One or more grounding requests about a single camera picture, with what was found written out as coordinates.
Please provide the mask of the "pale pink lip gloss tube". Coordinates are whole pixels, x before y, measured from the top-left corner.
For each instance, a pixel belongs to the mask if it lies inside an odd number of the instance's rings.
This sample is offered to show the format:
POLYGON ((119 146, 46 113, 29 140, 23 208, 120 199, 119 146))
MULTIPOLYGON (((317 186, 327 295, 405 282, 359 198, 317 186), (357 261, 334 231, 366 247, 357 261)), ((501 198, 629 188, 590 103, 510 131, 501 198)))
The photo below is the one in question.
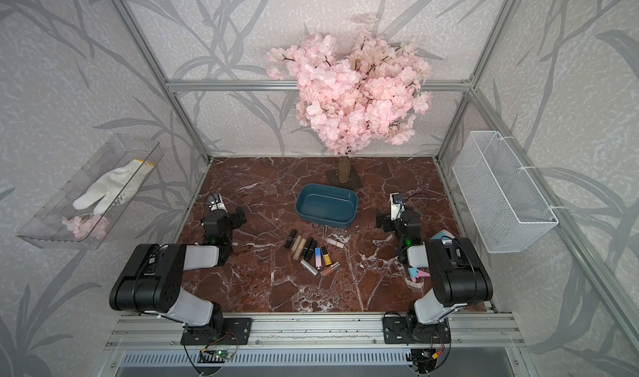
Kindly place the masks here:
POLYGON ((327 244, 333 245, 334 247, 338 247, 338 248, 344 248, 344 243, 343 242, 339 242, 335 239, 326 237, 325 239, 327 244))

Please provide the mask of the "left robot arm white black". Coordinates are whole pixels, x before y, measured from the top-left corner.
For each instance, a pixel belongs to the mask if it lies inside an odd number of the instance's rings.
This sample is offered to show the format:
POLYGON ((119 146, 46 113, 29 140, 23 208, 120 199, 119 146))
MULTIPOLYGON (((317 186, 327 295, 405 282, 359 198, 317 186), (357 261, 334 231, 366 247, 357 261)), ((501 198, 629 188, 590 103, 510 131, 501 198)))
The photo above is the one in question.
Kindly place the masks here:
POLYGON ((221 306, 182 287, 185 272, 222 267, 231 256, 232 233, 246 224, 240 207, 229 213, 214 208, 201 221, 205 242, 140 244, 124 266, 109 295, 113 310, 159 315, 187 328, 223 331, 221 306))

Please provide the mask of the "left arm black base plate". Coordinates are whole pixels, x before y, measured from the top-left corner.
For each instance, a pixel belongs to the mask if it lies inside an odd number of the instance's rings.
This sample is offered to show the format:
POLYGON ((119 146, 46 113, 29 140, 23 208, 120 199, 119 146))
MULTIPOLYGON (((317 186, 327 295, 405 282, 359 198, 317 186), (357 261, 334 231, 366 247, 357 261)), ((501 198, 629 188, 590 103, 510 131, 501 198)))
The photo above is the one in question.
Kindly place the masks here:
POLYGON ((195 345, 247 345, 253 320, 248 317, 224 318, 216 326, 188 326, 181 337, 181 344, 195 345))

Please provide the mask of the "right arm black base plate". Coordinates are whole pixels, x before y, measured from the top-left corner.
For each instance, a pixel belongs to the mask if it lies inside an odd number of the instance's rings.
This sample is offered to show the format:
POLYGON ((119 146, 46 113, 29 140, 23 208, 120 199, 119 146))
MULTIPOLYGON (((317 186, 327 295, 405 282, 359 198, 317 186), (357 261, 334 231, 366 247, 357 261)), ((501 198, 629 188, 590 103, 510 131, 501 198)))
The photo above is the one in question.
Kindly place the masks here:
POLYGON ((448 345, 451 343, 449 323, 435 322, 422 324, 413 314, 401 315, 397 312, 386 312, 382 317, 384 343, 400 344, 433 344, 448 345))

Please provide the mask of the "teal plastic storage box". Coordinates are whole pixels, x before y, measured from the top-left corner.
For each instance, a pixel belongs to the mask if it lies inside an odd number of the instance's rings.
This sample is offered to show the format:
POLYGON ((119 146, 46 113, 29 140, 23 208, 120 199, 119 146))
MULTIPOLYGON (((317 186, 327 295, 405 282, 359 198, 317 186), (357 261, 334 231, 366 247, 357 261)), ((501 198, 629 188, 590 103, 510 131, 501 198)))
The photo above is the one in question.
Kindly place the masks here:
POLYGON ((296 200, 296 212, 305 222, 348 229, 356 217, 359 198, 354 191, 317 183, 305 185, 296 200))

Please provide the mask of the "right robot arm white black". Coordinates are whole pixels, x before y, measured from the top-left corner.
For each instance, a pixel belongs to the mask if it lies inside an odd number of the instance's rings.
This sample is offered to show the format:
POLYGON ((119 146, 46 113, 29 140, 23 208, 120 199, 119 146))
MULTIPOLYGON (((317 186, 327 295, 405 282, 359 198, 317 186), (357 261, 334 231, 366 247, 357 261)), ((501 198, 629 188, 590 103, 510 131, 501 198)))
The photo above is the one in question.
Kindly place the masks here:
POLYGON ((390 214, 377 211, 375 224, 394 233, 399 262, 418 271, 426 268, 429 273, 431 290, 407 311, 408 327, 439 325, 457 310, 493 298, 491 278, 467 237, 444 233, 423 241, 421 216, 411 209, 390 214))

